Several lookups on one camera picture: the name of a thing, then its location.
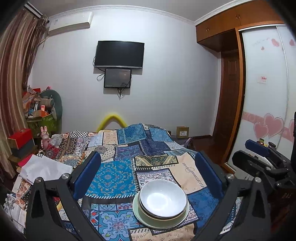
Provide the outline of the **light green plate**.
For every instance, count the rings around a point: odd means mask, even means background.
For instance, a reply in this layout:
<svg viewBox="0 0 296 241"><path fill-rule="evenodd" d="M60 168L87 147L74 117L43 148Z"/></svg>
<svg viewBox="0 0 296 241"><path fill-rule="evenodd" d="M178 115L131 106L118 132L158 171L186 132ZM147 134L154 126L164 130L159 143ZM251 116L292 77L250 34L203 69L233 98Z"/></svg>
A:
<svg viewBox="0 0 296 241"><path fill-rule="evenodd" d="M179 217L173 219L155 219L148 216L141 208L139 193L137 193L132 202L132 210L136 219L143 225L156 230L165 230L180 225L187 218L189 214L189 202L187 202L184 212Z"/></svg>

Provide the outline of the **white bowl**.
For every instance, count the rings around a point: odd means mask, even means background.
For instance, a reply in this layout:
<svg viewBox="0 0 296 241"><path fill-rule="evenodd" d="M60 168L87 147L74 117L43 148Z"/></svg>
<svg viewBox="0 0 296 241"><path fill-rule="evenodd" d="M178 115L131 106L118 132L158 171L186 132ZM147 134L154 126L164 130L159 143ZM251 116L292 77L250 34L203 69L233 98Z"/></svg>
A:
<svg viewBox="0 0 296 241"><path fill-rule="evenodd" d="M181 187L167 180L152 180L140 190L144 208L159 217L173 217L181 213L187 203L187 196Z"/></svg>

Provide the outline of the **green bowl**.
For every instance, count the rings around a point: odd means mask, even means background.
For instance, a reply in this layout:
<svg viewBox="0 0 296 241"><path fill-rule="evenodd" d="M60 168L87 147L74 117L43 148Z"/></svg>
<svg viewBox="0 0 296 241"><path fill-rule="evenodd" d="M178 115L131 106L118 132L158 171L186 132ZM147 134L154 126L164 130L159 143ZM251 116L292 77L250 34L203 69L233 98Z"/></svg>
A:
<svg viewBox="0 0 296 241"><path fill-rule="evenodd" d="M182 223L187 218L188 213L189 213L189 201L188 200L187 200L184 210L181 213L179 213L178 215L173 216L173 217L159 217L159 216L149 213L144 208L142 201L140 200L140 197L138 197L137 199L138 199L138 207L142 211L142 213L144 213L149 218L157 220L157 221L174 221L174 222L178 221L178 223Z"/></svg>

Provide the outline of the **brown wooden door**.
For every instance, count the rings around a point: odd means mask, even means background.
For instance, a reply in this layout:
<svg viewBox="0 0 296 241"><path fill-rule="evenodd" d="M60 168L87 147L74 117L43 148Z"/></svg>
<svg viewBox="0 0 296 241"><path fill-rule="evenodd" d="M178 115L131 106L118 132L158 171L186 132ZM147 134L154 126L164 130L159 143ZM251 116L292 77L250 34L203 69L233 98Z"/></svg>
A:
<svg viewBox="0 0 296 241"><path fill-rule="evenodd" d="M214 162L222 164L223 156L230 142L239 96L239 52L221 54L221 84L216 116L214 138Z"/></svg>

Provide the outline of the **white folded paper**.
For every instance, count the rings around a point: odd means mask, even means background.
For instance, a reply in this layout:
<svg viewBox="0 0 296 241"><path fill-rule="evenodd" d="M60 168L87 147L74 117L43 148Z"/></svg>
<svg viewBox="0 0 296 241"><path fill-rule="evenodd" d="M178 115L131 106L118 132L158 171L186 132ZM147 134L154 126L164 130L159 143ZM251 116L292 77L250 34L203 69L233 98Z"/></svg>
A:
<svg viewBox="0 0 296 241"><path fill-rule="evenodd" d="M34 184L35 179L38 177L42 177L44 181L57 180L63 174L71 174L72 171L72 166L52 160L45 156L38 157L32 155L22 166L20 176L30 184Z"/></svg>

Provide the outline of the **white wardrobe sliding door hearts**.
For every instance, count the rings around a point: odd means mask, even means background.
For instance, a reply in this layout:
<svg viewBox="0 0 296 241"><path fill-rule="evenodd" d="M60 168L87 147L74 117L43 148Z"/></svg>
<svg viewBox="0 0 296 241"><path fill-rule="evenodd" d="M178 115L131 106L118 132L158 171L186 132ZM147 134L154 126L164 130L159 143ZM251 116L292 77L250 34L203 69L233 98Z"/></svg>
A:
<svg viewBox="0 0 296 241"><path fill-rule="evenodd" d="M244 104L233 152L264 139L291 157L295 112L295 37L285 25L245 28Z"/></svg>

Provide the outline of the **pink rabbit toy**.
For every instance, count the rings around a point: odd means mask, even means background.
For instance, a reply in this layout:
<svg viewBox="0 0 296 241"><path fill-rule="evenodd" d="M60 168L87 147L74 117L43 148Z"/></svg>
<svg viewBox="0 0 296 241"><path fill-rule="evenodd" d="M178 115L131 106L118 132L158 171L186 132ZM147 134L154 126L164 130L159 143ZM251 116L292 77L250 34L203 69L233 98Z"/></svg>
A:
<svg viewBox="0 0 296 241"><path fill-rule="evenodd" d="M43 150L48 149L50 142L50 136L47 130L47 126L41 126L41 148Z"/></svg>

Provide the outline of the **teal round chair back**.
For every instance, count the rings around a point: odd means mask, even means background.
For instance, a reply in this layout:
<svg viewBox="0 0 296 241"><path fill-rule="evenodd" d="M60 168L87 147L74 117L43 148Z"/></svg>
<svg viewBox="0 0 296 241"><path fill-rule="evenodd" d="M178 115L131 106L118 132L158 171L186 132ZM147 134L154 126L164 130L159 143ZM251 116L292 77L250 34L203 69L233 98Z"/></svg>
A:
<svg viewBox="0 0 296 241"><path fill-rule="evenodd" d="M53 99L53 117L57 121L57 131L56 133L61 133L62 132L62 113L63 113L63 108L62 108L62 99L60 97L60 94L56 92L55 90L52 89L47 89L41 92L41 97L42 98L47 98L47 99Z"/></svg>

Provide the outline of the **patchwork patterned tablecloth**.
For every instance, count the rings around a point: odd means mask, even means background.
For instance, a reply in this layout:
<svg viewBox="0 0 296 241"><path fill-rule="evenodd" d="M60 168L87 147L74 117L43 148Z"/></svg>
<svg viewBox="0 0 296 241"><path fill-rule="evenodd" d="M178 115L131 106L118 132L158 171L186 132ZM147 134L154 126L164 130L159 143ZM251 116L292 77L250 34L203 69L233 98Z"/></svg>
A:
<svg viewBox="0 0 296 241"><path fill-rule="evenodd" d="M101 164L78 204L102 240L192 240L197 224L218 203L195 166L197 152L181 147L168 132L145 124L98 133L69 132L50 137L45 157L72 166L81 165L92 152ZM189 201L189 214L178 226L156 230L140 223L132 202L147 182L167 180L181 187ZM80 240L62 206L58 180L35 179L19 193L30 190L29 201L17 201L27 210L24 225L1 217L2 240ZM238 198L221 234L230 230L239 211Z"/></svg>

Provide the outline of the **red box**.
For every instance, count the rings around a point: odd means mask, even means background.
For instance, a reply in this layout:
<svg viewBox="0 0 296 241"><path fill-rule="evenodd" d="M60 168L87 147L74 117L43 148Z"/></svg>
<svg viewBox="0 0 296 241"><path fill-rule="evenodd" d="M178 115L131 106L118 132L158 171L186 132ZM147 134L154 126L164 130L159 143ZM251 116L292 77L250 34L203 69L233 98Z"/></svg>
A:
<svg viewBox="0 0 296 241"><path fill-rule="evenodd" d="M22 148L27 142L29 142L33 138L32 131L30 128L23 128L13 135L8 137L8 145L10 148L19 150Z"/></svg>

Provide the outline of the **small cardboard box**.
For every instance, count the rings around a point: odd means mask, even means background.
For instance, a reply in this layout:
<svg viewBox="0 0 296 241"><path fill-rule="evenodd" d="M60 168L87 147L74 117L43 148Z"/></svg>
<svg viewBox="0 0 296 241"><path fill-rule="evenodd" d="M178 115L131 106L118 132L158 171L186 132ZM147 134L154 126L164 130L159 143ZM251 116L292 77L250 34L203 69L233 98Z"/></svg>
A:
<svg viewBox="0 0 296 241"><path fill-rule="evenodd" d="M189 127L177 126L176 137L178 139L180 139L180 138L188 138L189 137Z"/></svg>

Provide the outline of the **yellow curved foam tube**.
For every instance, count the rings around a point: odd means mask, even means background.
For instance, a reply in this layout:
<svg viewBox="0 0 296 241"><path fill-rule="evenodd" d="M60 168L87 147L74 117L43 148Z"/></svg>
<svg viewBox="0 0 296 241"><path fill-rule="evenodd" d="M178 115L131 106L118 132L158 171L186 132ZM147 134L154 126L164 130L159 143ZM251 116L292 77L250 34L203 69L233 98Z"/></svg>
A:
<svg viewBox="0 0 296 241"><path fill-rule="evenodd" d="M121 128L127 127L126 122L118 114L109 113L103 118L97 127L96 132L98 133L101 130L105 130L105 128L112 122L116 122Z"/></svg>

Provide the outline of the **green box of clutter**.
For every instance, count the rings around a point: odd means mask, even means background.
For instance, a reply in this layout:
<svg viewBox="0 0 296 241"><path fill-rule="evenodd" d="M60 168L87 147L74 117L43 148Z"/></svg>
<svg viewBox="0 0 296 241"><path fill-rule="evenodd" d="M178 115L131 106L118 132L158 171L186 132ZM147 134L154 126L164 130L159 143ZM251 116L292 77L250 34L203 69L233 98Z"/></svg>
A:
<svg viewBox="0 0 296 241"><path fill-rule="evenodd" d="M27 124L34 138L41 136L41 126L47 126L49 135L57 131L57 121L52 114L53 99L42 98L41 92L40 88L28 87L22 98Z"/></svg>

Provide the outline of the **brown wooden upper cabinet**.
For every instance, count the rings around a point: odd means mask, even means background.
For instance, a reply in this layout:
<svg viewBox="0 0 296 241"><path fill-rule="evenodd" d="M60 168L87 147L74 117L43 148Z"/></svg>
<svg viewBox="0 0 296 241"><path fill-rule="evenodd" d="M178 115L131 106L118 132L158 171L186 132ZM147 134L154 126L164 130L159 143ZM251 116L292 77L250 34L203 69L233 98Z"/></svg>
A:
<svg viewBox="0 0 296 241"><path fill-rule="evenodd" d="M283 23L267 1L250 1L223 11L196 25L197 43L216 52L236 50L236 29Z"/></svg>

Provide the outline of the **striped brown curtain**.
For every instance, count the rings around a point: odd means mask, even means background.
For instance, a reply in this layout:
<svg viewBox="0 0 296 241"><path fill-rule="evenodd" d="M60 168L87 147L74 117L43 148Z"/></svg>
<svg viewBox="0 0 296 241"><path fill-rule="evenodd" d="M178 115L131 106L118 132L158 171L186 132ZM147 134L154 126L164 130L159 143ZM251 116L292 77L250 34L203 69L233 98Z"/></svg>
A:
<svg viewBox="0 0 296 241"><path fill-rule="evenodd" d="M27 90L47 20L46 15L36 18L22 9L1 34L1 174L10 179L15 172L8 160L8 137L27 126L22 94Z"/></svg>

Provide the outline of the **white air conditioner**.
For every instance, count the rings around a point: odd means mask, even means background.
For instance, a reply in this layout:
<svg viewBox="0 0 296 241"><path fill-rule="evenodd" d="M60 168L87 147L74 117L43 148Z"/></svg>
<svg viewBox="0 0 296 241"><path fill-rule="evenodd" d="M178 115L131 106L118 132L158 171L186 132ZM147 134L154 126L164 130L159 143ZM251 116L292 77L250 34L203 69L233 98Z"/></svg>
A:
<svg viewBox="0 0 296 241"><path fill-rule="evenodd" d="M51 21L48 35L55 36L76 30L89 29L93 19L93 12L83 12L58 17Z"/></svg>

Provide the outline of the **small black wall monitor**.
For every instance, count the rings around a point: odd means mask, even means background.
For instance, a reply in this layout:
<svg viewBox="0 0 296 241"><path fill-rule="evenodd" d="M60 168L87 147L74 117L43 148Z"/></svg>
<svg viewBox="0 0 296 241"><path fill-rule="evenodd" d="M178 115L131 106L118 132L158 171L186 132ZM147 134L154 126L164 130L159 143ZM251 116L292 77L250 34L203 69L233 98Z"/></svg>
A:
<svg viewBox="0 0 296 241"><path fill-rule="evenodd" d="M130 88L131 79L130 69L106 68L104 88Z"/></svg>

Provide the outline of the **black wall television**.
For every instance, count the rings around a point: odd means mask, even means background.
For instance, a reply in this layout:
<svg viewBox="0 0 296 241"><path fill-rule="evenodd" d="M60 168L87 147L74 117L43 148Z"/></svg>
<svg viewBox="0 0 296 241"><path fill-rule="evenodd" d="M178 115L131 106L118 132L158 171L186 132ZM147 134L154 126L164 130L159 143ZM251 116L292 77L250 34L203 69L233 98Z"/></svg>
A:
<svg viewBox="0 0 296 241"><path fill-rule="evenodd" d="M98 41L94 66L141 69L144 62L144 43L129 41Z"/></svg>

